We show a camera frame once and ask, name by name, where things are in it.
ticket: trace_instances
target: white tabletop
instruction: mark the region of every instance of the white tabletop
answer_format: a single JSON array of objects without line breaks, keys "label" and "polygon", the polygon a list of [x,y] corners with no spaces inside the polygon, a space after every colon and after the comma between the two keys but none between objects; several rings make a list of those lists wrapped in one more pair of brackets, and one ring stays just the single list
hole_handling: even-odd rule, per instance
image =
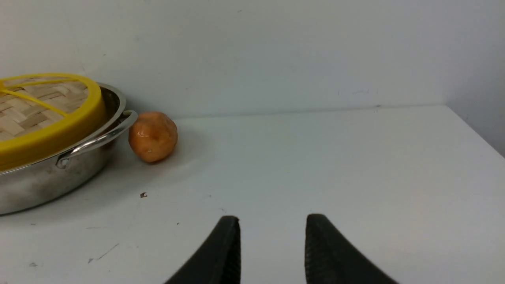
[{"label": "white tabletop", "polygon": [[240,218],[243,283],[304,283],[312,212],[402,283],[505,279],[505,160],[446,107],[176,123],[165,162],[122,137],[91,182],[0,217],[0,283],[161,284],[222,215]]}]

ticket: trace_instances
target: metal handle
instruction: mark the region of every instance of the metal handle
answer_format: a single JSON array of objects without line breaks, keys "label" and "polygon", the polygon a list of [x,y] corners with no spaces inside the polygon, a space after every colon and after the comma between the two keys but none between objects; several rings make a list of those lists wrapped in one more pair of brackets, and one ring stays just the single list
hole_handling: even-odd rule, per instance
[{"label": "metal handle", "polygon": [[126,118],[118,126],[114,127],[114,129],[96,138],[90,139],[61,154],[58,157],[56,166],[60,169],[64,169],[67,166],[70,158],[84,154],[109,143],[121,135],[123,132],[125,132],[128,128],[130,128],[130,126],[132,126],[138,118],[138,115],[135,111],[124,111],[123,116],[126,116]]}]

